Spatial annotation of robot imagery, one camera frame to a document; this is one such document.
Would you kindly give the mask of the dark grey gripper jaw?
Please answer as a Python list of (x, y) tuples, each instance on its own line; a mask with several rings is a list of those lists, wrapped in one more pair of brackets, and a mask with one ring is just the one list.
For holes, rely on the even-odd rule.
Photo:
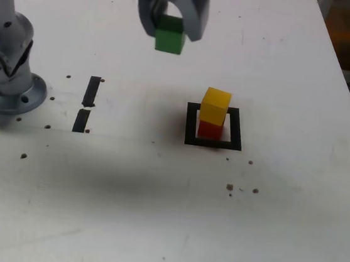
[(160, 0), (138, 0), (141, 24), (148, 36), (155, 37), (155, 30), (160, 17)]

